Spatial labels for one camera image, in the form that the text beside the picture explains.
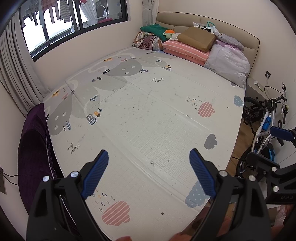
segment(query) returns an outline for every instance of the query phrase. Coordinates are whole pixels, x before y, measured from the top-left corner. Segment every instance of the pink cloud print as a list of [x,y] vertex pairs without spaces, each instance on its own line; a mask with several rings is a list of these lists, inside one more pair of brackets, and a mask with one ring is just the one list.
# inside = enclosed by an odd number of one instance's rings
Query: pink cloud print
[[201,117],[210,117],[212,114],[214,114],[215,111],[213,109],[213,106],[209,102],[203,102],[200,108],[198,109],[198,114]]
[[114,203],[102,215],[102,220],[110,226],[119,226],[122,223],[128,223],[131,219],[128,215],[129,205],[124,201]]

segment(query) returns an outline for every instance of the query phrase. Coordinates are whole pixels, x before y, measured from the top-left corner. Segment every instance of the bicycle wheel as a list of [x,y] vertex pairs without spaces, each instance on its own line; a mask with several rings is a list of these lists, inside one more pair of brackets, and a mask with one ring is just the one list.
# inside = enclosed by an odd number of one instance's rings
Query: bicycle wheel
[[261,120],[263,117],[263,110],[259,110],[260,107],[261,104],[257,100],[246,96],[244,98],[244,110],[242,117],[248,117],[251,122]]
[[[240,176],[241,178],[247,178],[250,175],[253,175],[256,177],[258,175],[255,167],[250,166],[246,163],[247,154],[250,152],[251,152],[251,147],[245,150],[245,152],[242,154],[241,158],[237,163],[236,175]],[[271,143],[268,143],[267,146],[261,151],[261,155],[275,162],[274,148]]]

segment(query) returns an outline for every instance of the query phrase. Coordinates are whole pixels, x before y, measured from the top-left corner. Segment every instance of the blue gripper pad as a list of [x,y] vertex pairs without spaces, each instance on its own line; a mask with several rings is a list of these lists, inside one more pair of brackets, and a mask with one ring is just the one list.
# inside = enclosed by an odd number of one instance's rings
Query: blue gripper pad
[[83,182],[83,189],[81,196],[86,199],[88,196],[91,196],[94,193],[107,165],[109,162],[108,152],[104,151],[88,172]]
[[291,131],[282,129],[276,126],[272,126],[270,128],[270,134],[274,137],[278,137],[280,139],[286,140],[286,141],[293,141],[294,136]]
[[216,197],[215,181],[207,167],[204,165],[202,156],[192,149],[189,154],[189,162],[202,185],[205,194],[212,198]]

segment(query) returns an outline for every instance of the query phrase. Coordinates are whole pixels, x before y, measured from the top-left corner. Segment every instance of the plastic bag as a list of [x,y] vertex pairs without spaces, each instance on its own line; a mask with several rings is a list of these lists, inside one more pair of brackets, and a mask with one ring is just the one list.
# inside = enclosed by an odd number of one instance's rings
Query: plastic bag
[[251,66],[242,51],[215,44],[205,62],[205,68],[245,89]]
[[[193,23],[193,27],[197,27],[197,28],[203,28],[206,27],[204,24],[202,23]],[[215,25],[211,22],[207,22],[207,27],[211,29],[211,34],[214,34],[214,32],[218,32],[220,34],[220,32],[217,30],[217,28],[215,27]]]

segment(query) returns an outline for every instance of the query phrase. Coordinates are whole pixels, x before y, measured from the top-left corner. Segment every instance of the wall outlet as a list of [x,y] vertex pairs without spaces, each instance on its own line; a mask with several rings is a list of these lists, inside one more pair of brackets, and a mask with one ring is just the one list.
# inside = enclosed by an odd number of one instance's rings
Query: wall outlet
[[266,71],[266,73],[265,73],[265,77],[267,77],[267,78],[269,79],[270,76],[271,76],[271,73],[269,73],[268,71]]
[[2,168],[0,168],[0,192],[3,192],[4,194],[6,194],[5,186],[4,186],[3,169]]

